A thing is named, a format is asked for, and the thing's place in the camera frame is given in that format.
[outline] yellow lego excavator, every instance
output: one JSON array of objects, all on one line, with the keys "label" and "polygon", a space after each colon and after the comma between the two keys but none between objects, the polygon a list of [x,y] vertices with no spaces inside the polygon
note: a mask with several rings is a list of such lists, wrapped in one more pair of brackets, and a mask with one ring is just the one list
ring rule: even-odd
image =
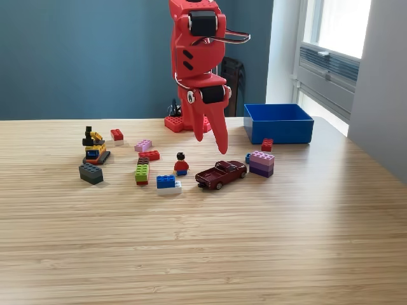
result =
[{"label": "yellow lego excavator", "polygon": [[103,165],[110,156],[110,151],[106,151],[103,138],[97,132],[93,132],[91,126],[86,127],[85,139],[82,139],[82,145],[85,146],[86,152],[83,163]]}]

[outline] dark red pickup truck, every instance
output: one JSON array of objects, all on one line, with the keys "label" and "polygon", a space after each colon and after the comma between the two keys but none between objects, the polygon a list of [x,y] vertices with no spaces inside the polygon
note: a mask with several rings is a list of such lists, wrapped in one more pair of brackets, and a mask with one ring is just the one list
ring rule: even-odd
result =
[{"label": "dark red pickup truck", "polygon": [[221,189],[223,185],[238,178],[246,177],[247,167],[238,161],[219,161],[215,167],[198,173],[195,180],[198,187],[205,189]]}]

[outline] purple lego brick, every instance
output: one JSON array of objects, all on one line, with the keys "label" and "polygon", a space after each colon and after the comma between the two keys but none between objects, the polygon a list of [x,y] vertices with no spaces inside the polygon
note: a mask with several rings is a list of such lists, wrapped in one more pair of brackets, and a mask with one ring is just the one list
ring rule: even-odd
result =
[{"label": "purple lego brick", "polygon": [[271,172],[274,169],[274,163],[270,166],[267,166],[258,162],[251,161],[250,167],[257,168],[258,170],[262,170],[264,172]]},{"label": "purple lego brick", "polygon": [[269,178],[274,174],[274,169],[271,172],[265,172],[264,170],[258,170],[257,168],[253,168],[250,166],[249,172],[255,173],[256,175]]},{"label": "purple lego brick", "polygon": [[143,153],[147,149],[149,149],[153,145],[152,141],[150,140],[143,140],[137,145],[134,146],[134,151],[138,151],[140,153]]},{"label": "purple lego brick", "polygon": [[265,154],[261,151],[254,151],[250,155],[250,162],[257,162],[266,166],[271,166],[274,164],[274,156],[271,154]]}]

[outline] teal wall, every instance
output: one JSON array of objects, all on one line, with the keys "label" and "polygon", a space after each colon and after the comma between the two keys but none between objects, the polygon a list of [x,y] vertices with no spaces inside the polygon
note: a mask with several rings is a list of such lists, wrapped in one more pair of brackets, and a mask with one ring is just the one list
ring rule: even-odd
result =
[{"label": "teal wall", "polygon": [[[272,1],[219,0],[265,102]],[[166,0],[1,0],[0,119],[160,118],[176,97]]]}]

